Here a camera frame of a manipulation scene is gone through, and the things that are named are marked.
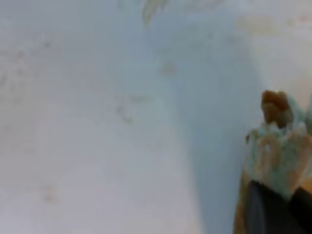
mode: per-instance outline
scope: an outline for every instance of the white wall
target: white wall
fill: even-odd
[[[1,232],[232,232],[261,92],[311,92],[312,5],[191,1],[0,1]]]

